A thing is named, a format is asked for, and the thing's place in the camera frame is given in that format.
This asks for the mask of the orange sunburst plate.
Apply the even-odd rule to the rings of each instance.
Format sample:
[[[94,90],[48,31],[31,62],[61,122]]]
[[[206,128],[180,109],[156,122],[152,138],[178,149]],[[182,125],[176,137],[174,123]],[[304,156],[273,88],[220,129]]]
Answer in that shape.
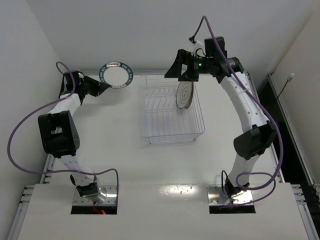
[[[193,101],[193,96],[194,96],[194,82],[191,82],[191,93],[190,93],[190,97],[189,97],[189,101],[188,101],[188,105],[186,105],[186,108],[190,107]]]

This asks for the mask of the green rimmed white plate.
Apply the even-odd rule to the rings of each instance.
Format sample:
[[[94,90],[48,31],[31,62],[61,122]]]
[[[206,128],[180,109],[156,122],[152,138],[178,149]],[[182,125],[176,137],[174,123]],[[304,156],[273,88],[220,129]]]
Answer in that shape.
[[[98,73],[99,80],[112,89],[123,89],[133,81],[132,69],[123,62],[109,62],[103,65]]]

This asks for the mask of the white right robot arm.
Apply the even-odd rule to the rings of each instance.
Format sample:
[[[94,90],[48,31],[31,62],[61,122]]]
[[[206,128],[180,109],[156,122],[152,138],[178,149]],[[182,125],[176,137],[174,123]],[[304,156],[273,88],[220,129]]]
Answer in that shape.
[[[210,74],[229,96],[242,128],[242,134],[233,140],[236,158],[222,187],[223,193],[231,197],[248,189],[255,163],[276,137],[276,125],[253,96],[240,60],[227,57],[223,37],[201,42],[192,36],[189,41],[192,51],[179,49],[164,76],[191,83],[197,82],[200,75]]]

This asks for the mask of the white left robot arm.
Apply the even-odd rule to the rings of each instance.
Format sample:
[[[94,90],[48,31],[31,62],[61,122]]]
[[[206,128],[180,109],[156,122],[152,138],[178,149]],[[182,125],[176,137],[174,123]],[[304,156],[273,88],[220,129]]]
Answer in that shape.
[[[47,114],[38,117],[44,151],[66,166],[78,194],[94,203],[105,201],[107,192],[99,184],[94,172],[76,155],[80,137],[73,115],[87,95],[98,97],[108,88],[108,83],[97,81],[77,70],[66,72],[62,77],[59,102]]]

